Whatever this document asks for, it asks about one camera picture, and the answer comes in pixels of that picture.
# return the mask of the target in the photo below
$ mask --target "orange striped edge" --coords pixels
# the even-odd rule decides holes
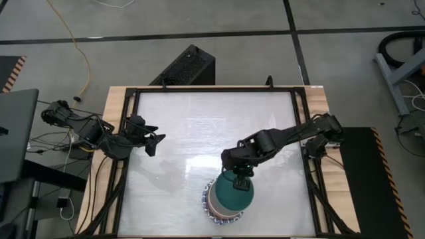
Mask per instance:
[[[26,59],[27,59],[26,56],[21,56],[21,58],[18,59],[18,62],[16,63],[14,69],[12,70],[11,76],[7,80],[5,87],[3,87],[2,89],[2,92],[7,93],[12,90],[12,87],[15,84],[18,78],[18,75],[22,70],[22,67],[24,67]]]
[[[391,187],[392,193],[395,197],[395,201],[396,201],[396,204],[397,204],[397,207],[398,207],[398,211],[400,212],[400,217],[401,217],[401,220],[403,221],[403,224],[404,224],[404,229],[406,230],[406,233],[407,233],[407,238],[413,239],[412,231],[410,230],[410,226],[409,226],[409,221],[407,220],[407,216],[404,213],[403,204],[401,203],[400,196],[398,195],[398,191],[397,191],[397,188],[396,188],[396,184],[394,182],[394,179],[392,178],[390,166],[388,165],[388,161],[386,160],[384,148],[383,148],[383,145],[381,143],[381,140],[379,139],[378,131],[375,128],[371,128],[371,130],[373,132],[373,135],[375,136],[377,148],[378,148],[379,153],[381,155],[382,163],[384,164],[384,168],[385,168],[388,180],[390,182],[390,187]]]

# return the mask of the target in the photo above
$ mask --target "concrete floor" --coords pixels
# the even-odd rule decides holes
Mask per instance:
[[[93,1],[52,0],[75,37],[204,33],[220,31],[289,30],[280,0],[136,0],[125,9]],[[122,5],[124,0],[107,0]],[[418,0],[425,11],[425,1]],[[413,1],[308,0],[290,1],[297,29],[348,29],[423,26],[411,15]],[[332,114],[344,126],[376,127],[415,238],[425,238],[425,159],[407,153],[397,142],[397,110],[377,65],[378,43],[391,32],[298,35],[312,85],[323,85]],[[2,40],[69,38],[45,0],[8,1],[0,14]],[[92,66],[92,82],[82,110],[102,113],[110,86],[149,84],[182,50],[195,44],[216,57],[216,83],[303,84],[291,35],[133,40],[80,43]],[[390,46],[390,53],[407,59],[411,41]],[[79,93],[87,68],[70,43],[0,45],[0,55],[28,57],[13,90],[38,88],[44,101],[68,100]],[[37,106],[37,115],[45,108]],[[56,129],[36,117],[33,135]],[[412,151],[425,155],[425,142],[402,137]],[[61,153],[29,159],[45,165],[62,162]],[[55,235],[48,234],[55,228]],[[37,238],[70,235],[59,217],[43,220]]]

